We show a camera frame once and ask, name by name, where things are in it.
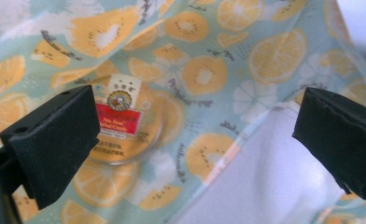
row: fabric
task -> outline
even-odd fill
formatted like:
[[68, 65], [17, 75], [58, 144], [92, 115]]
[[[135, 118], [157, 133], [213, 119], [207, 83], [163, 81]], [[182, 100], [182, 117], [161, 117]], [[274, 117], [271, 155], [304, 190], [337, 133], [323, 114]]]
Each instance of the fabric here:
[[297, 107], [273, 108], [177, 224], [305, 224], [333, 206], [344, 191], [309, 150], [291, 137]]
[[334, 0], [0, 1], [0, 132], [111, 73], [164, 99], [157, 149], [123, 166], [87, 161], [40, 213], [19, 190], [29, 223], [168, 223], [276, 104], [312, 86], [366, 105], [366, 62]]

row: small bottle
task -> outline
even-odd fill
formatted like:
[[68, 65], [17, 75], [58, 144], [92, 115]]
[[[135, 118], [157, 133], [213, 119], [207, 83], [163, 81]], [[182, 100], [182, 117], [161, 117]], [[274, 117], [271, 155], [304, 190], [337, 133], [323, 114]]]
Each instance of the small bottle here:
[[140, 159], [154, 147], [162, 128], [153, 90], [126, 75], [98, 78], [92, 88], [101, 132], [90, 158], [113, 165]]

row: black clamp jaw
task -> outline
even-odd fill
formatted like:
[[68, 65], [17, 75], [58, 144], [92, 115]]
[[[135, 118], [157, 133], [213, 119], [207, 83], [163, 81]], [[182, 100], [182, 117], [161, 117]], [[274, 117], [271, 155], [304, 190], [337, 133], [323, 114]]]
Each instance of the black clamp jaw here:
[[39, 209], [57, 201], [98, 143], [92, 87], [64, 91], [0, 133], [0, 223], [20, 223], [11, 194], [23, 185]]

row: round emblem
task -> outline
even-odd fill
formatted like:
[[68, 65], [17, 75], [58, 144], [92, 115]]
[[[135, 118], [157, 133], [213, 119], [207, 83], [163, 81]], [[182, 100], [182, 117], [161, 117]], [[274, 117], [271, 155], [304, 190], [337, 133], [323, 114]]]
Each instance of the round emblem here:
[[113, 91], [107, 97], [107, 105], [117, 111], [125, 110], [130, 107], [132, 98], [126, 91]]

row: red label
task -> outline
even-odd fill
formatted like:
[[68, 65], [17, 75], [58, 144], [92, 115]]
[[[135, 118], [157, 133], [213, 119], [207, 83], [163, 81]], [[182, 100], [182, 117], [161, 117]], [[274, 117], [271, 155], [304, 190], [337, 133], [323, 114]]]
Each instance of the red label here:
[[96, 104], [96, 110], [101, 128], [118, 133], [135, 134], [142, 116], [139, 111], [131, 109], [116, 111], [108, 105]]

